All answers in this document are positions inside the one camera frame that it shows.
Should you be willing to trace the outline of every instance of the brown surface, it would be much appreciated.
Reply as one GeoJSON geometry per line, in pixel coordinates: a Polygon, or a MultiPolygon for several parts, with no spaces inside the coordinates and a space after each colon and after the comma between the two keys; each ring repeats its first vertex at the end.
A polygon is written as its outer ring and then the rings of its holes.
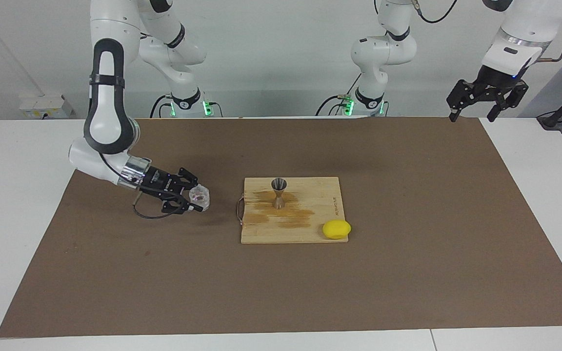
{"type": "Polygon", "coordinates": [[[562,263],[477,120],[140,126],[133,153],[192,171],[210,210],[143,220],[75,173],[0,337],[562,325],[562,263]],[[243,180],[271,174],[339,176],[350,242],[240,244],[243,180]]]}
{"type": "Polygon", "coordinates": [[[274,206],[272,178],[244,180],[243,244],[336,244],[348,237],[331,240],[322,225],[344,220],[340,182],[337,177],[285,177],[285,207],[274,206]]]}

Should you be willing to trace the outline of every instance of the wooden cutting board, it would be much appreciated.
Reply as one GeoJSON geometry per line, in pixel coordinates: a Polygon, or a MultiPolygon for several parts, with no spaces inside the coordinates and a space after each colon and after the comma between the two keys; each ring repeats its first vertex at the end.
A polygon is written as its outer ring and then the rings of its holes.
{"type": "Polygon", "coordinates": [[[337,177],[284,178],[285,207],[272,205],[274,178],[244,180],[243,244],[318,244],[348,242],[322,234],[322,225],[343,219],[340,181],[337,177]]]}

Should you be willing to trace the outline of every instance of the white electrical box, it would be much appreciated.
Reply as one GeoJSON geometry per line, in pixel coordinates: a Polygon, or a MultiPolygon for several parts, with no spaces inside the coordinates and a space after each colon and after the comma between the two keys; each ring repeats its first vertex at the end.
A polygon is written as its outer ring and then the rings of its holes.
{"type": "Polygon", "coordinates": [[[70,118],[73,113],[73,108],[63,96],[22,98],[19,108],[26,118],[32,119],[70,118]]]}

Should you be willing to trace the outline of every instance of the robotic arm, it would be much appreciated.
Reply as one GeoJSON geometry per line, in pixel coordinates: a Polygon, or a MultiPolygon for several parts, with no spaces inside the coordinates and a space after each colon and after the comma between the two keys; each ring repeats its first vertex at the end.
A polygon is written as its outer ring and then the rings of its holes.
{"type": "Polygon", "coordinates": [[[413,12],[411,0],[383,0],[379,23],[386,30],[384,36],[363,38],[353,44],[351,57],[361,69],[361,77],[352,95],[352,114],[379,113],[388,82],[384,67],[407,63],[415,57],[417,44],[409,26],[413,12]]]}
{"type": "Polygon", "coordinates": [[[84,137],[74,140],[69,151],[69,160],[83,173],[160,198],[162,212],[168,215],[204,210],[182,195],[199,186],[198,179],[186,169],[170,174],[152,167],[147,158],[129,155],[140,128],[125,113],[123,93],[125,68],[142,49],[145,61],[169,80],[180,109],[203,112],[203,104],[198,104],[202,93],[185,65],[202,62],[205,52],[189,41],[174,12],[171,0],[91,1],[91,107],[84,137]],[[140,18],[154,36],[143,40],[142,48],[140,18]]]}
{"type": "Polygon", "coordinates": [[[506,18],[482,59],[476,80],[459,80],[446,99],[452,122],[462,109],[480,101],[495,103],[487,115],[491,122],[501,111],[517,107],[528,90],[522,76],[538,62],[562,24],[562,0],[482,1],[494,11],[505,11],[506,18]]]}

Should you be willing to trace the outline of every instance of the yellow lemon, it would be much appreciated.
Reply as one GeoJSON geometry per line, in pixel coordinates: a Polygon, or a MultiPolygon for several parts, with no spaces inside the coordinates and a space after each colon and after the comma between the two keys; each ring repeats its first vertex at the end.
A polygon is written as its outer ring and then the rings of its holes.
{"type": "Polygon", "coordinates": [[[324,233],[326,237],[334,240],[346,238],[348,233],[350,233],[350,224],[341,219],[330,220],[322,227],[322,233],[324,233]]]}

